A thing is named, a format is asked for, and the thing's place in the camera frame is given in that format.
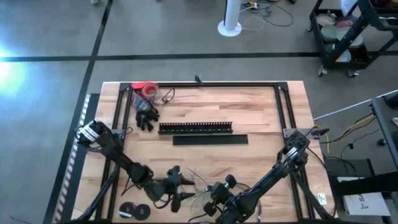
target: metal cart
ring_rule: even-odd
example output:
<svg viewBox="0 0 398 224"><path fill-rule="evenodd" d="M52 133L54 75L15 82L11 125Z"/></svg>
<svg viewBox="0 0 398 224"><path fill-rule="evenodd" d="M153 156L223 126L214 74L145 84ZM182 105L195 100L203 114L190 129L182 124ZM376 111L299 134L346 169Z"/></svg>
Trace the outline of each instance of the metal cart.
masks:
<svg viewBox="0 0 398 224"><path fill-rule="evenodd" d="M335 48L331 52L326 51L326 43L321 35L322 26L317 22L319 14L335 14L337 17L344 17L341 10L336 9L319 9L323 0L318 0L310 14L310 26L308 31L313 31L315 41L318 45L322 65L318 71L318 76L321 77L328 73L328 69L340 68L347 69L347 75L350 78L359 75L361 70L367 68L375 61L384 51L393 45L398 39L398 19L391 19L392 17L398 18L398 9L390 8L375 8L371 0L358 0L358 2L348 12L347 16L352 15L353 11L359 6L361 16L352 25L351 29L346 33L341 41L336 43ZM392 39L381 47L377 52L369 53L365 44L357 49L350 49L349 46L357 38L359 34L368 26L371 25L380 31L391 31L393 34ZM351 53L351 61L337 62L336 60L345 51L349 50Z"/></svg>

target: gray floor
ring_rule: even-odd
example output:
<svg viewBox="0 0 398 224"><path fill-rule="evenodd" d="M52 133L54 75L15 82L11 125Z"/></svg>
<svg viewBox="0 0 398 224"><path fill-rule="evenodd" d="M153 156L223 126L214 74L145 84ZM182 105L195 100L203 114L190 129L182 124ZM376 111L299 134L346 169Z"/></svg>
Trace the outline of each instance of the gray floor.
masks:
<svg viewBox="0 0 398 224"><path fill-rule="evenodd" d="M315 0L279 4L294 15L292 26L266 24L262 31L244 30L227 39L216 31L224 0L114 0L99 55L316 52L313 36L305 30ZM336 1L326 1L323 7L330 6L336 7ZM105 2L92 6L89 0L0 1L0 56L90 55L104 8ZM241 21L251 16L244 13ZM270 19L288 22L278 9ZM390 37L372 28L363 35L370 50ZM303 80L316 117L397 89L397 59L381 57L355 79L342 71L318 78L320 62L315 57L100 61L95 63L88 93L98 93L104 81L193 80L196 74L203 80ZM0 62L0 223L17 223L10 215L42 222L87 65ZM337 136L366 114L363 111L319 122L332 127L331 135ZM366 150L358 147L345 152L345 157L375 157L375 150L386 151L373 147L377 138L364 139ZM377 172L393 169L387 160L387 156L375 160Z"/></svg>

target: wooden tabletop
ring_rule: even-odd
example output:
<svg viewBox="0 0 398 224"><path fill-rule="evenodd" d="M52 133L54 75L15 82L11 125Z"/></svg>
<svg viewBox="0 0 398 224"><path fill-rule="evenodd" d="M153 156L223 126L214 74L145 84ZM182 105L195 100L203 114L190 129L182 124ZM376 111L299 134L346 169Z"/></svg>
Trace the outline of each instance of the wooden tabletop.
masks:
<svg viewBox="0 0 398 224"><path fill-rule="evenodd" d="M119 90L118 82L103 83L99 98L96 119L112 126L116 100ZM308 104L303 82L288 82L294 116L298 128L313 126L312 114ZM160 95L167 88L160 89ZM274 89L270 87L201 87L177 88L174 99L166 106L157 107L160 112L159 122L204 122L232 121L234 134L248 134L248 145L225 146L173 146L171 136L159 136L157 125L153 132L141 131L136 127L135 110L129 115L129 126L134 131L126 136L124 152L133 161L148 165L155 177L165 177L166 172L174 165L180 165L183 175L189 179L194 170L207 184L216 181L224 182L228 174L235 176L238 182L253 186L263 177L275 162L277 152L283 147L279 115L275 102ZM118 127L123 121L123 111ZM310 148L322 158L318 141L312 140ZM78 217L94 199L100 189L105 158L101 154L88 152L81 175L76 196L73 218ZM320 162L311 153L306 165L308 182L312 192L325 194L326 210L333 212L334 202L326 172ZM294 201L291 191L290 177L286 177L270 189L262 198L262 222L296 222ZM164 209L156 209L143 190L133 187L122 197L127 174L121 171L118 196L113 215L113 222L137 222L133 218L124 219L118 214L119 206L124 202L134 202L136 205L145 203L151 208L149 219L144 222L187 222L190 217L203 214L203 202L209 200L209 195L197 200L182 202L178 213L170 211L170 205ZM203 190L206 183L195 178L197 187ZM184 187L186 192L195 192L193 187ZM305 209L304 197L301 194L302 208ZM103 216L106 217L109 203L107 194ZM203 217L196 221L214 221L214 217ZM256 221L252 215L250 222Z"/></svg>

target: white cable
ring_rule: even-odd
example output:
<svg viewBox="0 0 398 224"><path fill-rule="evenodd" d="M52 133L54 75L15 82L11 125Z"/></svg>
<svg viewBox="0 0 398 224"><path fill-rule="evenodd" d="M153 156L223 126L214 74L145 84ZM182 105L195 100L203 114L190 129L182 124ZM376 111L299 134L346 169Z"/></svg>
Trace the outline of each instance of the white cable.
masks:
<svg viewBox="0 0 398 224"><path fill-rule="evenodd" d="M250 7L247 7L247 8L245 8L245 9L242 9L242 10L239 11L239 13L241 13L241 12L243 12L243 11L246 11L246 10L248 10L248 9L252 9L252 8L254 8L254 6L250 6Z"/></svg>
<svg viewBox="0 0 398 224"><path fill-rule="evenodd" d="M246 25L251 19L258 19L258 20L260 20L260 21L262 22L262 25L261 25L260 29L250 29L250 28L246 28L246 27L245 27L245 25ZM243 24L243 26L240 26L240 27L241 27L242 29L245 29L245 30L260 31L260 30L262 30L262 28L264 27L264 24L265 24L265 23L266 23L266 22L263 21L262 19L260 19L260 18L258 18L258 17L256 17L256 16L252 16L252 17L250 17L250 18Z"/></svg>
<svg viewBox="0 0 398 224"><path fill-rule="evenodd" d="M248 9L256 9L256 6L257 6L257 5L255 5L255 6L250 6L250 7L247 7L247 8L245 8L245 9L242 9L242 10L239 11L239 13L241 13L241 12L243 12L243 11L246 11L246 10L248 10ZM250 29L250 28L246 28L246 27L245 27L246 24L247 24L251 19L258 19L258 20L260 20L260 21L262 22L262 25L261 25L260 29ZM266 23L266 22L263 21L262 19L260 19L260 18L258 18L258 17L256 17L256 16L252 16L252 17L250 17L250 18L243 24L243 26L239 25L239 23L238 23L238 26L240 26L240 28L242 28L242 29L244 29L244 30L260 31L260 30L262 30L262 28L264 27L264 24L265 24L265 23Z"/></svg>

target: white paper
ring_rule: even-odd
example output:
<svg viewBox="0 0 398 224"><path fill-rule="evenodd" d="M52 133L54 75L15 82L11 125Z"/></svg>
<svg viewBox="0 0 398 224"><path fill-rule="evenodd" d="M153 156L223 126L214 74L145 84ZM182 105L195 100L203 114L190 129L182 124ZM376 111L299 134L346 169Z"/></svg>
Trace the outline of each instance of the white paper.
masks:
<svg viewBox="0 0 398 224"><path fill-rule="evenodd" d="M358 177L338 177L337 180L339 182L358 180ZM380 192L359 195L345 195L343 196L343 200L346 207L346 212L349 215L391 215Z"/></svg>
<svg viewBox="0 0 398 224"><path fill-rule="evenodd" d="M326 195L325 194L319 193L317 195L317 198L318 198L319 204L321 204L321 205L327 205L328 204L328 202L326 201Z"/></svg>

